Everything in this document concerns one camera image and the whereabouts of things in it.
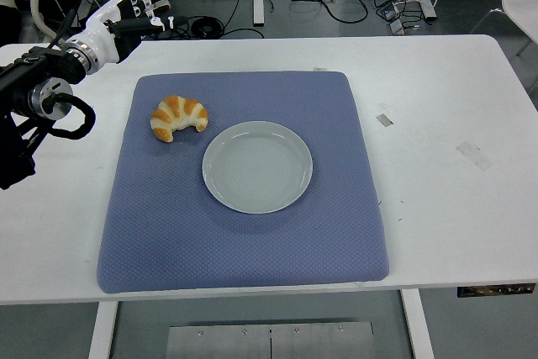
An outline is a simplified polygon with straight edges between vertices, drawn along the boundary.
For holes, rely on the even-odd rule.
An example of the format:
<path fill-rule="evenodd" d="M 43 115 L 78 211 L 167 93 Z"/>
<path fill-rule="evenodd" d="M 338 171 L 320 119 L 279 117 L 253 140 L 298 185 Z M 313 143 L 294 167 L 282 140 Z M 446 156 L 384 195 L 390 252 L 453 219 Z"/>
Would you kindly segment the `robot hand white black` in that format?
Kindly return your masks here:
<path fill-rule="evenodd" d="M 166 0 L 109 0 L 86 22 L 86 28 L 66 43 L 86 59 L 93 74 L 108 63 L 120 63 L 139 46 L 144 36 L 166 29 L 157 14 Z"/>

